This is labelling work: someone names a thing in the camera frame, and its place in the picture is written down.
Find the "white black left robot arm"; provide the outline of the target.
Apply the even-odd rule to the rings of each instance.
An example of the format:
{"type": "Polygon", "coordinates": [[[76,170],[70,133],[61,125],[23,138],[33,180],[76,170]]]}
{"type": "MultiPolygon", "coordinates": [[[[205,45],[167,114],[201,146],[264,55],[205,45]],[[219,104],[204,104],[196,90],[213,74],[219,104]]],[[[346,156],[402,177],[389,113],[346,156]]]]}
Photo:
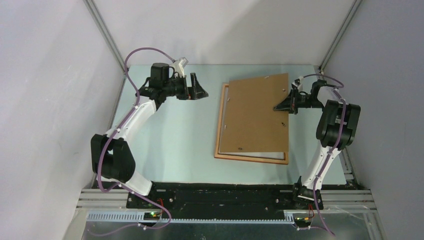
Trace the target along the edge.
{"type": "Polygon", "coordinates": [[[104,134],[95,134],[90,141],[92,170],[98,184],[115,183],[139,194],[138,201],[145,208],[156,206],[158,194],[151,190],[152,181],[136,170],[130,142],[167,98],[193,101],[209,96],[194,72],[190,74],[191,84],[187,84],[187,62],[183,57],[172,64],[154,63],[145,83],[135,89],[135,101],[120,122],[104,134]]]}

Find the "sunset landscape photo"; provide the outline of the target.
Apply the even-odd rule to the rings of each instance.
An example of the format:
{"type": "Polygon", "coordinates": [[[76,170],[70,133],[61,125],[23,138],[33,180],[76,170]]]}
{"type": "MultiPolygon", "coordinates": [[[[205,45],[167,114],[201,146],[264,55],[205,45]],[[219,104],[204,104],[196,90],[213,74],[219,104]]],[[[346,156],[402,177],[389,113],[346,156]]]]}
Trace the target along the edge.
{"type": "MultiPolygon", "coordinates": [[[[225,118],[225,110],[226,110],[226,102],[228,101],[228,90],[226,93],[226,97],[225,97],[225,105],[224,105],[224,118],[225,118]]],[[[221,132],[221,137],[223,136],[223,132],[225,130],[225,125],[223,124],[223,120],[222,120],[222,132],[221,132]]],[[[220,154],[225,154],[225,155],[240,155],[240,156],[250,156],[250,157],[263,157],[263,158],[274,158],[274,159],[284,159],[284,152],[221,152],[221,137],[220,137],[220,144],[219,144],[219,153],[220,154]]]]}

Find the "wooden picture frame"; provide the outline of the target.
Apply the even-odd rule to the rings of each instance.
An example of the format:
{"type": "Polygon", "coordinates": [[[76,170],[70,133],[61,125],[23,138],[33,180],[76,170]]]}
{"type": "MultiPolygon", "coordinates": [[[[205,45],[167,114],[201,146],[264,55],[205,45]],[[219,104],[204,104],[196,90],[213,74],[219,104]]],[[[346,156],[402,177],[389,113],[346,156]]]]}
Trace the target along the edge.
{"type": "Polygon", "coordinates": [[[223,119],[224,119],[224,106],[225,106],[225,97],[228,92],[228,83],[224,83],[221,88],[220,96],[220,105],[219,105],[219,115],[217,122],[216,130],[216,139],[214,147],[214,158],[222,160],[232,160],[232,161],[242,161],[242,162],[251,162],[251,163],[262,163],[262,164],[275,164],[275,165],[288,165],[289,164],[289,154],[284,152],[284,159],[277,158],[266,158],[266,157],[257,157],[257,156],[244,156],[244,155],[231,155],[231,154],[221,154],[220,143],[221,143],[221,133],[223,130],[223,119]]]}

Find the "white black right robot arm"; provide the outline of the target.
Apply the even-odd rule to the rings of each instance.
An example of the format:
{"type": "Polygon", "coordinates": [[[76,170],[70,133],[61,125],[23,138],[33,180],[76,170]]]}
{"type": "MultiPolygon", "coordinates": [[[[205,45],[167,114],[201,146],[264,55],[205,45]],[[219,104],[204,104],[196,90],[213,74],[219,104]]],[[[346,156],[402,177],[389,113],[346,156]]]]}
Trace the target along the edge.
{"type": "Polygon", "coordinates": [[[275,112],[287,112],[296,115],[299,109],[320,109],[322,111],[315,137],[318,141],[313,160],[304,175],[293,186],[291,204],[304,209],[310,202],[317,200],[323,180],[335,158],[355,139],[361,107],[348,104],[341,96],[344,84],[329,76],[315,81],[309,93],[303,91],[304,77],[298,77],[291,83],[288,96],[275,105],[275,112]]]}

